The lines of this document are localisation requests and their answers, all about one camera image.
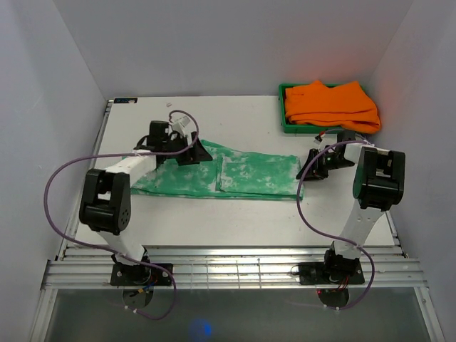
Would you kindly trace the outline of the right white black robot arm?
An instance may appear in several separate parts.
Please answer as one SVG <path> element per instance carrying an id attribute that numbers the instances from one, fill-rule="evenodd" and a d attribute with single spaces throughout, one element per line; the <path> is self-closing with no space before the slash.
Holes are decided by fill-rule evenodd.
<path id="1" fill-rule="evenodd" d="M 342 130 L 333 145 L 309 150 L 296 178 L 324 180 L 332 170 L 355 167 L 353 208 L 341 234 L 326 250 L 323 261 L 298 265 L 301 284 L 363 284 L 361 247 L 376 222 L 400 203 L 405 190 L 405 153 L 371 145 L 353 131 Z"/>

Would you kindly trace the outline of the green white tie-dye trousers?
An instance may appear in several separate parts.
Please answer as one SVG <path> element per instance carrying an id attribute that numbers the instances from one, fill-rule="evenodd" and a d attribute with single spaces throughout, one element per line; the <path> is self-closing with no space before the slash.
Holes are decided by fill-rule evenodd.
<path id="1" fill-rule="evenodd" d="M 295 155 L 242 152 L 207 140 L 209 162 L 179 166 L 166 160 L 131 188 L 134 195 L 201 199 L 296 199 L 301 161 Z"/>

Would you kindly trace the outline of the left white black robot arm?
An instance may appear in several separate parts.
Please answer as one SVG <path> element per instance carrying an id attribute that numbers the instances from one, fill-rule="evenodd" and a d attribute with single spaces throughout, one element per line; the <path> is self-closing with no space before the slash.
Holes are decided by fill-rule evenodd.
<path id="1" fill-rule="evenodd" d="M 87 171 L 79 209 L 79 220 L 96 232 L 112 250 L 121 275 L 142 285 L 152 278 L 146 248 L 125 233 L 131 219 L 131 187 L 167 159 L 179 166 L 212 160 L 197 137 L 189 131 L 190 118 L 153 120 L 131 156 L 103 169 Z"/>

